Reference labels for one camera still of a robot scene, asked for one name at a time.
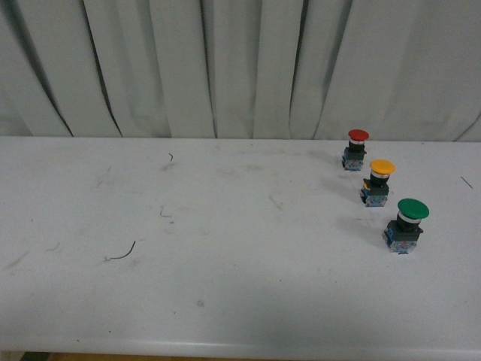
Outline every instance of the curtain fold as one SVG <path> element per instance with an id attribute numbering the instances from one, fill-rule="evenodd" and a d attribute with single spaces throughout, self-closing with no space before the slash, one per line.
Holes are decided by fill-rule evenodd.
<path id="1" fill-rule="evenodd" d="M 60 114 L 75 136 L 119 137 L 109 114 L 83 3 L 75 0 L 19 0 Z"/>
<path id="2" fill-rule="evenodd" d="M 124 137 L 170 137 L 147 0 L 85 0 L 113 115 Z"/>
<path id="3" fill-rule="evenodd" d="M 30 66 L 11 21 L 0 11 L 0 135 L 70 136 Z"/>
<path id="4" fill-rule="evenodd" d="M 252 138 L 261 0 L 204 0 L 210 98 L 218 138 Z"/>
<path id="5" fill-rule="evenodd" d="M 302 0 L 262 2 L 254 138 L 289 139 L 289 108 Z"/>
<path id="6" fill-rule="evenodd" d="M 350 0 L 309 2 L 292 90 L 294 139 L 312 139 L 316 133 L 350 6 Z"/>
<path id="7" fill-rule="evenodd" d="M 165 110 L 175 138 L 214 138 L 199 1 L 151 0 Z"/>
<path id="8" fill-rule="evenodd" d="M 481 2 L 0 3 L 0 135 L 481 141 Z"/>
<path id="9" fill-rule="evenodd" d="M 316 139 L 459 138 L 481 110 L 480 18 L 475 1 L 353 2 Z"/>

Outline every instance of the green button cap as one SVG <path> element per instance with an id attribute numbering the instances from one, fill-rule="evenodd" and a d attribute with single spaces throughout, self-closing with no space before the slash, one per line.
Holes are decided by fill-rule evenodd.
<path id="1" fill-rule="evenodd" d="M 405 198 L 398 203 L 399 211 L 412 220 L 422 220 L 429 215 L 429 208 L 417 199 Z"/>

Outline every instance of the red button cap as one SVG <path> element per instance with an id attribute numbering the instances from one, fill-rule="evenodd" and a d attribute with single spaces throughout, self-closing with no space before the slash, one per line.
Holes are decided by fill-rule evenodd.
<path id="1" fill-rule="evenodd" d="M 354 141 L 365 141 L 366 139 L 369 138 L 369 133 L 360 129 L 353 129 L 349 131 L 349 133 L 347 134 Z"/>

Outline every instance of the white table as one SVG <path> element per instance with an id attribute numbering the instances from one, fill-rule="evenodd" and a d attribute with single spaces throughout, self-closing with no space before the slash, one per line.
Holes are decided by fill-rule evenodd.
<path id="1" fill-rule="evenodd" d="M 366 145 L 348 172 L 347 141 L 0 138 L 0 350 L 481 359 L 481 144 Z"/>

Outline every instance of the yellow button cap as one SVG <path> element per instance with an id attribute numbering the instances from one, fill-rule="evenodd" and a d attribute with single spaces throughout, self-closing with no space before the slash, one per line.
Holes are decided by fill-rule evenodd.
<path id="1" fill-rule="evenodd" d="M 385 159 L 375 159 L 371 162 L 371 169 L 377 174 L 388 175 L 394 173 L 396 167 Z"/>

